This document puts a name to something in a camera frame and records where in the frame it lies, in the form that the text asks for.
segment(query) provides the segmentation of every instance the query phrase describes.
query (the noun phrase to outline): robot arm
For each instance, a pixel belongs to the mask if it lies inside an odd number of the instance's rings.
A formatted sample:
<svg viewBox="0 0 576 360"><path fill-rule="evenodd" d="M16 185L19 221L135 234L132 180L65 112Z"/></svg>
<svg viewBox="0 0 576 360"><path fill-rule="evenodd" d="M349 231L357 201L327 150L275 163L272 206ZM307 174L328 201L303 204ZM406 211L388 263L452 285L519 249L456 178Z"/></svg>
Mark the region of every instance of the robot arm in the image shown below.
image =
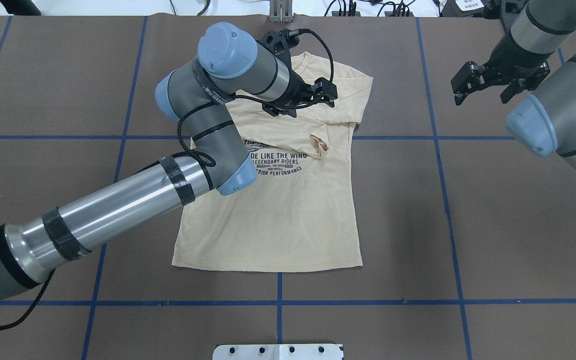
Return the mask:
<svg viewBox="0 0 576 360"><path fill-rule="evenodd" d="M320 102L332 107L337 98L331 82L318 79L308 85L290 68L289 48L302 32L309 30L269 32L258 43L230 23L208 28L198 57L172 71L155 90L157 105L180 121L180 129L183 121L196 148L163 157L28 223L1 225L0 299L36 287L55 268L212 189L227 196L253 183L256 168L223 106L231 94L243 89L258 96L274 116L295 116L295 109Z"/></svg>
<svg viewBox="0 0 576 360"><path fill-rule="evenodd" d="M550 73L546 59L574 30L576 1L530 0L488 61L469 61L453 77L455 103L492 85L509 85L503 103L534 91L510 112L505 127L533 153L556 152L576 169L576 55L544 80Z"/></svg>
<svg viewBox="0 0 576 360"><path fill-rule="evenodd" d="M576 1L530 0L494 48L490 59L478 66L466 62L450 84L455 104L494 85L507 85L501 93L506 104L515 94L534 91L550 73L548 57L576 30Z"/></svg>

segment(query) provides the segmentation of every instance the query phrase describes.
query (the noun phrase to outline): beige t-shirt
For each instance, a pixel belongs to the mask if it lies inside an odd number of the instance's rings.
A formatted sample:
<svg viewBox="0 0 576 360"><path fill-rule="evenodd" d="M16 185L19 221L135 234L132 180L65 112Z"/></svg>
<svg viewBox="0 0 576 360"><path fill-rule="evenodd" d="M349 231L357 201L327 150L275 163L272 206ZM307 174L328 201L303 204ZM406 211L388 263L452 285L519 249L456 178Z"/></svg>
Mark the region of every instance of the beige t-shirt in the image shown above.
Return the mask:
<svg viewBox="0 0 576 360"><path fill-rule="evenodd" d="M328 59L308 52L292 68L312 84ZM309 272L362 265L350 148L373 78L334 63L338 100L272 117L238 99L226 106L258 178L229 196L210 191L183 208L172 265L213 271Z"/></svg>

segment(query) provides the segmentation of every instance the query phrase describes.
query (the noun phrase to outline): metal mount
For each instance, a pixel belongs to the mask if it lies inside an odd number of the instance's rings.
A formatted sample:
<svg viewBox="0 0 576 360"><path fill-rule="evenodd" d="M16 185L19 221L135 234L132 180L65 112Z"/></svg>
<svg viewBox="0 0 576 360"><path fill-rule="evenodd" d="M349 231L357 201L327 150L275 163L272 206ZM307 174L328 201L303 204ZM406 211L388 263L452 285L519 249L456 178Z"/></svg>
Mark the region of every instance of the metal mount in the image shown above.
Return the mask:
<svg viewBox="0 0 576 360"><path fill-rule="evenodd" d="M293 0L270 0L270 22L292 23Z"/></svg>
<svg viewBox="0 0 576 360"><path fill-rule="evenodd" d="M212 360L343 360L342 344L220 345Z"/></svg>

